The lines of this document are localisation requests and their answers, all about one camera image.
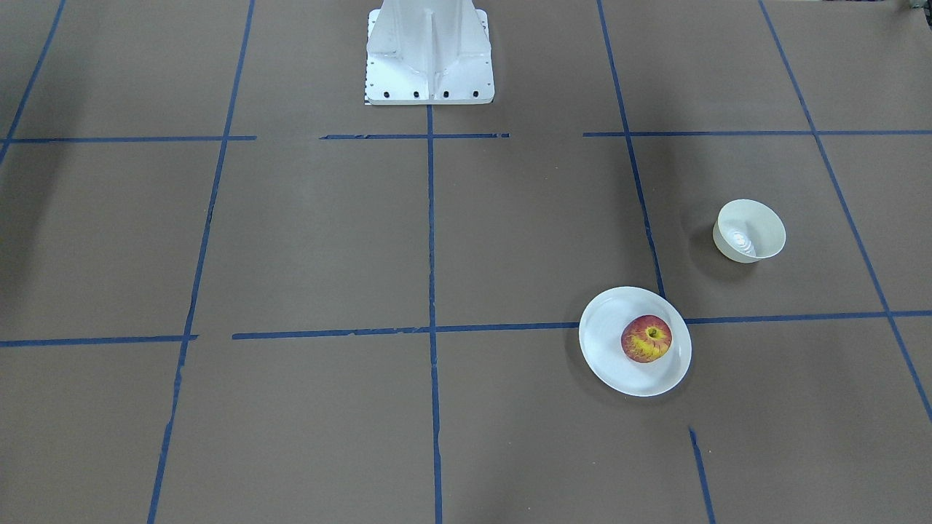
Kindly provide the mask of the red yellow apple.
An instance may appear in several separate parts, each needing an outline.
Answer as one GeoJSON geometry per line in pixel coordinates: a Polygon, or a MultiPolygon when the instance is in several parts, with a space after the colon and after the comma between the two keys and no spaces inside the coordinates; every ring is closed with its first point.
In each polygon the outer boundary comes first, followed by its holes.
{"type": "Polygon", "coordinates": [[[655,362],[672,346],[673,333],[669,325],[655,315],[643,315],[633,319],[620,335],[623,354],[634,362],[655,362]]]}

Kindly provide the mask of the white round plate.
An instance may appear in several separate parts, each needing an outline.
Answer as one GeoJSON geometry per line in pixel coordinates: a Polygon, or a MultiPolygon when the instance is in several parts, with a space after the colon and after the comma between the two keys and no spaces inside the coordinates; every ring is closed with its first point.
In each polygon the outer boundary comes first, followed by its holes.
{"type": "Polygon", "coordinates": [[[662,296],[639,287],[612,288],[590,301],[580,318],[579,341],[593,374],[610,388],[632,396],[673,390],[692,364],[692,339],[682,315],[662,296]],[[646,315],[668,326],[669,350],[651,362],[638,362],[623,351],[623,332],[646,315]]]}

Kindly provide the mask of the white bowl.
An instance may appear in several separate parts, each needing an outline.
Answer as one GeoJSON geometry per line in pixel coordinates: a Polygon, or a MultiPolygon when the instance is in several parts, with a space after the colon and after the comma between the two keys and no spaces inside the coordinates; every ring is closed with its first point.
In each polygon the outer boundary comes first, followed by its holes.
{"type": "Polygon", "coordinates": [[[736,199],[719,210],[712,238],[726,258],[739,264],[753,264],[782,251],[786,229],[767,205],[752,199],[736,199]]]}

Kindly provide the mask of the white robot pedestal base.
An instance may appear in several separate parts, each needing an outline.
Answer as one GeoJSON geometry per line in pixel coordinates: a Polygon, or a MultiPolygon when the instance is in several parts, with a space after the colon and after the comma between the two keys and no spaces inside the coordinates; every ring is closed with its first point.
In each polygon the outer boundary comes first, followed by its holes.
{"type": "Polygon", "coordinates": [[[489,104],[489,17],[472,1],[384,1],[367,17],[364,102],[489,104]]]}

